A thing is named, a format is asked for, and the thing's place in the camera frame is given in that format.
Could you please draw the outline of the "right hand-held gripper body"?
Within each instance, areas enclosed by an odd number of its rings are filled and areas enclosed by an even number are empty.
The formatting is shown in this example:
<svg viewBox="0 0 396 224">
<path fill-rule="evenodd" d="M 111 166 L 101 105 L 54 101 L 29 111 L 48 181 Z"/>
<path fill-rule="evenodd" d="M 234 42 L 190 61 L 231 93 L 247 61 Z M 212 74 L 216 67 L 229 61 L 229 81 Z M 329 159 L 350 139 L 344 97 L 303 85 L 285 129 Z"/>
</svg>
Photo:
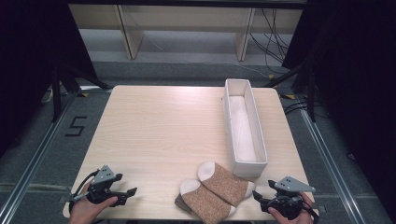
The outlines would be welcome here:
<svg viewBox="0 0 396 224">
<path fill-rule="evenodd" d="M 305 209 L 300 192 L 315 192 L 316 189 L 291 176 L 286 176 L 276 182 L 275 191 L 276 196 L 268 203 L 268 206 L 275 208 L 288 220 L 292 220 L 300 215 L 302 209 Z M 308 209 L 308 213 L 316 217 L 312 206 Z"/>
</svg>

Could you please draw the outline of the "white rectangular storage box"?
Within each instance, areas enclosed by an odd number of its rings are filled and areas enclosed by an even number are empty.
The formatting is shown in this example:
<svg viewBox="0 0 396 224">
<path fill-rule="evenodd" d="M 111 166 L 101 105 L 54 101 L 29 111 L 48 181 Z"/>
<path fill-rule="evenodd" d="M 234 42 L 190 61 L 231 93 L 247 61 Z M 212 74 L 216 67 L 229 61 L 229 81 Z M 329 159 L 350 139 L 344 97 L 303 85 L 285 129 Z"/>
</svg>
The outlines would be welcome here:
<svg viewBox="0 0 396 224">
<path fill-rule="evenodd" d="M 268 159 L 250 82 L 228 78 L 222 102 L 231 172 L 239 177 L 258 178 Z"/>
</svg>

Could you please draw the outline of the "brown sock with white toe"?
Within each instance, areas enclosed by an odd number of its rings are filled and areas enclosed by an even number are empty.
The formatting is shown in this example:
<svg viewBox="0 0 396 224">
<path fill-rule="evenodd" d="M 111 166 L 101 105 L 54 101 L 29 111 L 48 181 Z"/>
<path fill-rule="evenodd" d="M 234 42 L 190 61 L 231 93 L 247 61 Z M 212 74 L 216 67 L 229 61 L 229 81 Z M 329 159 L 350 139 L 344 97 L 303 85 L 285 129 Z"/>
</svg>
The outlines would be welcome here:
<svg viewBox="0 0 396 224">
<path fill-rule="evenodd" d="M 204 224 L 219 224 L 236 211 L 233 205 L 224 202 L 196 179 L 185 179 L 180 183 L 175 205 L 197 216 Z"/>
<path fill-rule="evenodd" d="M 207 189 L 233 206 L 250 197 L 256 188 L 253 182 L 233 175 L 213 161 L 206 161 L 199 166 L 198 178 Z"/>
</svg>

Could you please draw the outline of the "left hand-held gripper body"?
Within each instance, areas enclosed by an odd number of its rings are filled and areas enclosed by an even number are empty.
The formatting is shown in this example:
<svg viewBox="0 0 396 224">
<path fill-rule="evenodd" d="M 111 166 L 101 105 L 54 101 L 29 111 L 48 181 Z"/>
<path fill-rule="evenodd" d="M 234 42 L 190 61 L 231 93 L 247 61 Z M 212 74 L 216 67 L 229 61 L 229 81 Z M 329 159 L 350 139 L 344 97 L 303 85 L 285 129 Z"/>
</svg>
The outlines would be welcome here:
<svg viewBox="0 0 396 224">
<path fill-rule="evenodd" d="M 88 187 L 87 199 L 91 203 L 99 204 L 111 197 L 118 197 L 119 192 L 110 190 L 113 183 L 122 179 L 122 174 L 115 174 L 107 165 L 98 170 Z"/>
</svg>

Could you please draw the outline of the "metal floor rail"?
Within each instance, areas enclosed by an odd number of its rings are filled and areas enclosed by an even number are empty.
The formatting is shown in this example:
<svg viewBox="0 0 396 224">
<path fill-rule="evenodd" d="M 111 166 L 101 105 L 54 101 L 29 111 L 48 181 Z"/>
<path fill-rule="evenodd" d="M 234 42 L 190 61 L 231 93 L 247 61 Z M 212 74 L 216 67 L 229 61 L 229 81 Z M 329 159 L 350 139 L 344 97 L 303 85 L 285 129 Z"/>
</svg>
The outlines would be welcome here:
<svg viewBox="0 0 396 224">
<path fill-rule="evenodd" d="M 359 205 L 353 196 L 347 182 L 342 176 L 340 169 L 338 168 L 332 153 L 330 152 L 328 145 L 326 144 L 321 132 L 318 129 L 318 125 L 311 120 L 306 111 L 302 111 L 301 115 L 304 119 L 304 123 L 310 132 L 318 153 L 320 154 L 324 165 L 329 173 L 329 176 L 334 184 L 338 196 L 346 209 L 346 213 L 352 224 L 366 224 L 366 220 L 363 217 Z"/>
<path fill-rule="evenodd" d="M 69 93 L 65 97 L 64 103 L 61 105 L 60 114 L 49 124 L 39 146 L 35 149 L 35 153 L 23 169 L 19 181 L 14 185 L 7 200 L 0 207 L 0 224 L 9 224 L 12 220 L 42 161 L 48 153 L 50 144 L 53 142 L 54 136 L 63 123 L 64 116 L 76 97 L 77 95 L 75 93 Z"/>
</svg>

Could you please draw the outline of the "beige wooden shelf unit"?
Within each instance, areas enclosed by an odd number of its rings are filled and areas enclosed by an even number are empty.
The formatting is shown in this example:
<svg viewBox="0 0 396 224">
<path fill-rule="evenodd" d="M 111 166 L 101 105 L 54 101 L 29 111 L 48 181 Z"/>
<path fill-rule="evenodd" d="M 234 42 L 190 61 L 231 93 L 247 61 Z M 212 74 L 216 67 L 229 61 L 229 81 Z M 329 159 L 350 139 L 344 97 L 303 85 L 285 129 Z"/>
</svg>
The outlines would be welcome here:
<svg viewBox="0 0 396 224">
<path fill-rule="evenodd" d="M 215 32 L 234 34 L 236 58 L 242 62 L 248 34 L 292 35 L 300 9 L 82 5 L 69 6 L 80 29 L 119 30 L 126 54 L 134 59 L 146 31 Z"/>
</svg>

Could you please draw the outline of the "person's left hand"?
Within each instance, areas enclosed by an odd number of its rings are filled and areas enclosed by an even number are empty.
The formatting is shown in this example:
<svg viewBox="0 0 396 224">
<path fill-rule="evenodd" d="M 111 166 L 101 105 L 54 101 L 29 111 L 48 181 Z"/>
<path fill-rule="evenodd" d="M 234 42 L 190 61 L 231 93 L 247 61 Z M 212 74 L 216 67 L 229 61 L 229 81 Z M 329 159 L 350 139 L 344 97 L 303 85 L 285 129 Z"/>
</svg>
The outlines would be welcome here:
<svg viewBox="0 0 396 224">
<path fill-rule="evenodd" d="M 87 198 L 80 199 L 74 204 L 70 212 L 68 224 L 92 224 L 100 213 L 117 201 L 117 197 L 111 197 L 102 203 L 95 204 Z"/>
</svg>

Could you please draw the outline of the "person's right hand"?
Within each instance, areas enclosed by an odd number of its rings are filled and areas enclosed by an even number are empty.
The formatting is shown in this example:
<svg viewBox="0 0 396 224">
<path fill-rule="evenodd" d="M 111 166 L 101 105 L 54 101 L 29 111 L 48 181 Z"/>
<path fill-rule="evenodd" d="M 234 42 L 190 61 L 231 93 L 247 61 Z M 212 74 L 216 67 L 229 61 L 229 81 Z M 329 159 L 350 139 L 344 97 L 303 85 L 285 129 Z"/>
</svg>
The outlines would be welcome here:
<svg viewBox="0 0 396 224">
<path fill-rule="evenodd" d="M 295 219 L 288 220 L 287 218 L 283 217 L 275 208 L 268 208 L 269 213 L 278 222 L 278 224 L 314 224 L 314 219 L 308 213 L 308 209 L 312 206 L 313 202 L 304 192 L 301 191 L 300 195 L 304 200 L 305 209 L 302 209 L 300 215 Z"/>
</svg>

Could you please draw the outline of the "black metal stand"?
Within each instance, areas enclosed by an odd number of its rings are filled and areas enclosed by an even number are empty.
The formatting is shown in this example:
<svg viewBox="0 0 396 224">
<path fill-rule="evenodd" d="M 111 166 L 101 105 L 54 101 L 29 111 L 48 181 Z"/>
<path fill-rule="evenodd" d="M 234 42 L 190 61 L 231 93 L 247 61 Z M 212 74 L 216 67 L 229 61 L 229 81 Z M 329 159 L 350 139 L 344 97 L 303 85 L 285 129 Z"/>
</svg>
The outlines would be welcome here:
<svg viewBox="0 0 396 224">
<path fill-rule="evenodd" d="M 315 122 L 315 76 L 312 66 L 309 63 L 301 63 L 297 65 L 295 68 L 289 70 L 289 72 L 286 74 L 283 74 L 282 76 L 277 77 L 265 84 L 264 88 L 273 88 L 274 86 L 291 77 L 295 77 L 291 86 L 291 90 L 294 93 L 301 93 L 303 90 L 306 90 L 308 117 L 311 118 L 312 122 Z"/>
<path fill-rule="evenodd" d="M 55 62 L 51 72 L 51 87 L 53 99 L 53 118 L 52 121 L 57 120 L 62 114 L 62 100 L 61 100 L 61 85 L 64 85 L 67 92 L 78 93 L 81 91 L 80 85 L 77 83 L 76 78 L 82 77 L 83 79 L 91 82 L 91 84 L 99 87 L 102 90 L 112 90 L 113 86 L 101 81 L 95 73 L 86 73 L 75 66 L 67 63 Z"/>
</svg>

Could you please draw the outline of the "black curtain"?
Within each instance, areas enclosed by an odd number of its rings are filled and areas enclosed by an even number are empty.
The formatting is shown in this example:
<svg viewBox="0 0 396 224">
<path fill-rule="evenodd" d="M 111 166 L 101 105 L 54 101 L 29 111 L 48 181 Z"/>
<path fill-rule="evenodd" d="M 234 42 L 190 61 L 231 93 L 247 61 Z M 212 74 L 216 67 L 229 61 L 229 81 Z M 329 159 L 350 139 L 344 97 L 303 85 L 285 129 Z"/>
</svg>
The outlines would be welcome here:
<svg viewBox="0 0 396 224">
<path fill-rule="evenodd" d="M 67 0 L 0 0 L 0 157 L 21 134 L 54 69 L 96 80 Z"/>
<path fill-rule="evenodd" d="M 283 65 L 300 64 L 340 9 L 313 72 L 350 152 L 396 223 L 396 0 L 305 0 Z"/>
</svg>

